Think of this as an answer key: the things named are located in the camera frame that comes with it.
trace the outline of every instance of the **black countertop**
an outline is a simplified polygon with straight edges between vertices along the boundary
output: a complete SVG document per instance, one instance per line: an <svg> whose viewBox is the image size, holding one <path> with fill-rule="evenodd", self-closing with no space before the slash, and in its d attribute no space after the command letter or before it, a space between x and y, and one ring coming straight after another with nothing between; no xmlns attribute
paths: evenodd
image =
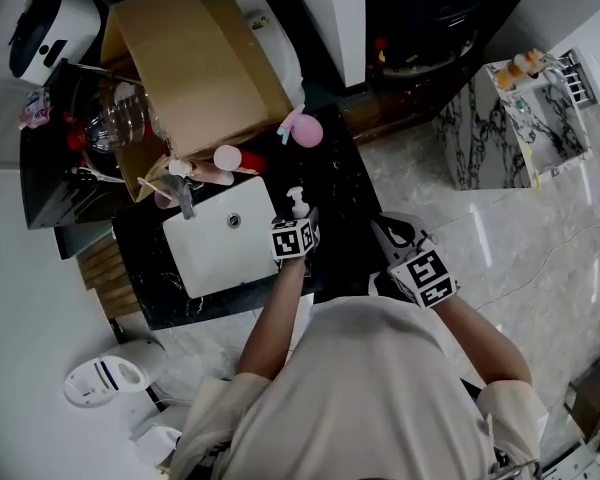
<svg viewBox="0 0 600 480"><path fill-rule="evenodd" d="M288 212L290 187L304 188L303 199L320 211L321 242L305 279L303 294L318 297L366 293L369 274L383 259L369 225L380 212L378 199L358 149L335 105L313 112L322 124L324 139L312 149L290 139L286 146L275 132L241 147L267 158L263 180L278 214ZM248 179L236 175L236 183ZM206 184L195 191L196 202L227 187ZM169 250L162 223L179 208L159 210L153 198L126 210L113 228L129 279L151 329L211 320L264 306L275 276L222 292L191 299Z"/></svg>

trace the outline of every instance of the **cardboard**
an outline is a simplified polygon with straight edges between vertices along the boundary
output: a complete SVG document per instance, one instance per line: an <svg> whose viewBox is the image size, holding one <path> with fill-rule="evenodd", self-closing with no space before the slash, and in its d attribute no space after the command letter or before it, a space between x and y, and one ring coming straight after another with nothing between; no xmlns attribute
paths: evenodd
<svg viewBox="0 0 600 480"><path fill-rule="evenodd" d="M177 158L240 143L292 110L271 64L233 0L127 0L111 7L101 64L139 75ZM159 158L116 154L131 195Z"/></svg>

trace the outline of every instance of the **red object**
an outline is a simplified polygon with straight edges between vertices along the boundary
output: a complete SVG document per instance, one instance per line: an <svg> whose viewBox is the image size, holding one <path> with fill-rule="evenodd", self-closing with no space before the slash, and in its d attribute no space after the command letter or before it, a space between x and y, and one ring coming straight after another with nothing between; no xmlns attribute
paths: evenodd
<svg viewBox="0 0 600 480"><path fill-rule="evenodd" d="M82 123L73 123L71 130L67 134L67 144L71 151L80 151L87 147L87 136L84 133Z"/></svg>
<svg viewBox="0 0 600 480"><path fill-rule="evenodd" d="M142 138L147 139L147 138L151 138L153 136L155 136L155 133L153 133L153 126L151 126L151 122L145 121L144 122L144 135L142 136Z"/></svg>
<svg viewBox="0 0 600 480"><path fill-rule="evenodd" d="M382 76L382 69L384 68L384 62L380 60L380 53L389 45L389 40L384 37L378 37L373 42L373 47L376 51L376 74Z"/></svg>

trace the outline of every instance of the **faucet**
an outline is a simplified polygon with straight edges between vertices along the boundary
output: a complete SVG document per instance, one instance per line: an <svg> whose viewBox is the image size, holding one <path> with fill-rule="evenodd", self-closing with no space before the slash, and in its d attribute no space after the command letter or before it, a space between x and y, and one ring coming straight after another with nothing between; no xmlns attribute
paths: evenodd
<svg viewBox="0 0 600 480"><path fill-rule="evenodd" d="M200 183L197 187L193 186L193 180L189 178L181 178L180 176L173 176L169 174L162 178L162 181L171 189L174 196L178 199L178 204L182 210L182 216L184 220L193 219L196 215L196 206L193 202L193 196L191 190L198 190L202 188L203 183Z"/></svg>

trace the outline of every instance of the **marble floor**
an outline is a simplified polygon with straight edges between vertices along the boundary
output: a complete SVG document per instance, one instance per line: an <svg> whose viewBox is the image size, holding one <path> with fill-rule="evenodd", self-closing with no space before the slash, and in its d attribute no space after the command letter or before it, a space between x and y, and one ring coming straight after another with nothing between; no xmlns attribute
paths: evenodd
<svg viewBox="0 0 600 480"><path fill-rule="evenodd" d="M461 296L522 350L549 410L544 461L579 432L562 404L567 384L600 354L600 106L583 112L594 157L540 190L459 192L431 124L361 148L385 210L420 216L445 246ZM302 301L294 343L309 320ZM203 374L230 376L257 312L156 333L171 358L157 386L190 400ZM140 315L120 319L146 333ZM459 349L458 373L479 383Z"/></svg>

